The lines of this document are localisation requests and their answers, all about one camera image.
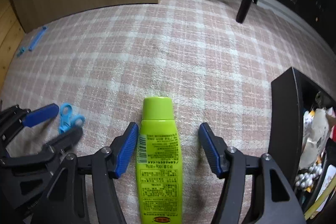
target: carpet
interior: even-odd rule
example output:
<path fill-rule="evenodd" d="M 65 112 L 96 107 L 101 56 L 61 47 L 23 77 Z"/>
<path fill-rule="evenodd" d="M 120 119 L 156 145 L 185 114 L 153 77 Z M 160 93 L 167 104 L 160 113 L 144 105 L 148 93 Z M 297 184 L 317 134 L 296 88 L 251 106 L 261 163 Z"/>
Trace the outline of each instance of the carpet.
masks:
<path fill-rule="evenodd" d="M 14 58 L 1 92 L 3 107 L 34 110 L 55 102 L 86 117 L 78 156 L 95 153 L 141 121 L 142 100 L 168 96 L 183 156 L 183 222 L 210 223 L 223 180 L 211 173 L 197 130 L 214 133 L 243 153 L 268 149 L 272 115 L 270 83 L 290 66 L 336 98 L 335 58 L 311 37 L 252 5 L 235 21 L 241 0 L 161 0 L 89 10 L 48 24 L 32 52 Z M 39 30 L 28 33 L 27 46 Z M 59 117 L 26 128 L 8 147 L 12 156 L 36 153 L 58 134 Z M 246 177 L 241 214 L 251 195 Z M 127 223 L 140 223 L 135 156 L 115 180 Z M 91 223 L 98 223 L 87 178 Z"/>

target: blue gripper pad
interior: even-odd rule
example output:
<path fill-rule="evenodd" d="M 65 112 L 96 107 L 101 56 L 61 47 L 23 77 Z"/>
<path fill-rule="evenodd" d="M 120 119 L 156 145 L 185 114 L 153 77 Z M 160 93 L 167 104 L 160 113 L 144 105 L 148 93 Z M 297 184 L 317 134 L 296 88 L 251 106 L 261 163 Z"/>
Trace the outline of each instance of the blue gripper pad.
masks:
<path fill-rule="evenodd" d="M 229 162 L 225 158 L 226 143 L 221 137 L 213 134 L 208 123 L 199 126 L 198 138 L 204 149 L 212 173 L 218 178 L 224 178 L 229 170 Z"/>
<path fill-rule="evenodd" d="M 116 179 L 126 172 L 127 166 L 137 145 L 139 128 L 135 122 L 131 122 L 123 135 L 116 137 L 111 148 L 114 156 L 114 177 Z"/>
<path fill-rule="evenodd" d="M 58 105 L 50 104 L 44 107 L 41 107 L 33 112 L 28 113 L 24 120 L 22 121 L 22 125 L 25 127 L 33 127 L 39 123 L 42 123 L 48 119 L 54 118 L 58 115 Z"/>

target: barcode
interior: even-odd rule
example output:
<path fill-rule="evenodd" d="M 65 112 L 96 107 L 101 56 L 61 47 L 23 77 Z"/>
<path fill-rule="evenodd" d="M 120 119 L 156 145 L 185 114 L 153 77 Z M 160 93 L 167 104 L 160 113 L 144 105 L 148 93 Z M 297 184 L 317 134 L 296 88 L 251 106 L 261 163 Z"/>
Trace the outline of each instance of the barcode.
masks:
<path fill-rule="evenodd" d="M 146 164 L 147 163 L 146 135 L 140 135 L 139 136 L 138 162 L 141 163 L 141 164 Z"/>

